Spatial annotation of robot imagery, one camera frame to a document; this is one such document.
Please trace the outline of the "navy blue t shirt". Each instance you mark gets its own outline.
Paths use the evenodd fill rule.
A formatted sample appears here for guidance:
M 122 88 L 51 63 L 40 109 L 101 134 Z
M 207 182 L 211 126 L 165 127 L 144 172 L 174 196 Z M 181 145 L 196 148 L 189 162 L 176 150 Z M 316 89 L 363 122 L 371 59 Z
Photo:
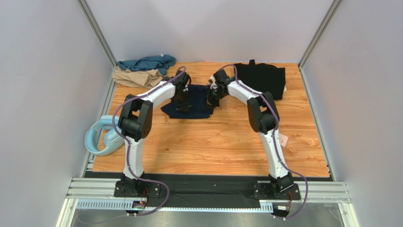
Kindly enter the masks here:
M 205 104 L 207 87 L 203 85 L 189 85 L 190 108 L 188 113 L 184 113 L 175 109 L 174 102 L 161 107 L 161 111 L 171 119 L 206 119 L 213 115 L 213 109 L 202 110 Z

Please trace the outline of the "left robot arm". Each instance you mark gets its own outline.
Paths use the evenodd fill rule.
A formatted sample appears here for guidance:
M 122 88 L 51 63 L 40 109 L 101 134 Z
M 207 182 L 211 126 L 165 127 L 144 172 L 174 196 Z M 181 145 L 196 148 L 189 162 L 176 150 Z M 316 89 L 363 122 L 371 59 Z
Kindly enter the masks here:
M 120 133 L 125 140 L 125 167 L 122 180 L 140 180 L 144 174 L 143 149 L 145 138 L 152 128 L 153 110 L 164 101 L 170 99 L 174 108 L 182 113 L 188 113 L 191 107 L 188 85 L 190 76 L 185 71 L 168 81 L 161 81 L 151 90 L 134 96 L 128 95 L 118 107 L 121 111 L 118 121 Z

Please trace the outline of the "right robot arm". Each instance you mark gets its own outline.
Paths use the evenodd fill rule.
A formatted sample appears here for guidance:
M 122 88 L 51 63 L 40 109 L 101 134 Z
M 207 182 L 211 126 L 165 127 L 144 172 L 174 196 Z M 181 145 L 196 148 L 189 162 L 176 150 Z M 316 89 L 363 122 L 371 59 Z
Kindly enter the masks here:
M 235 77 L 230 78 L 217 72 L 209 79 L 205 108 L 218 107 L 219 101 L 228 95 L 247 105 L 251 128 L 258 133 L 263 143 L 269 163 L 269 176 L 275 180 L 289 178 L 290 171 L 279 141 L 280 118 L 272 96 L 251 89 Z

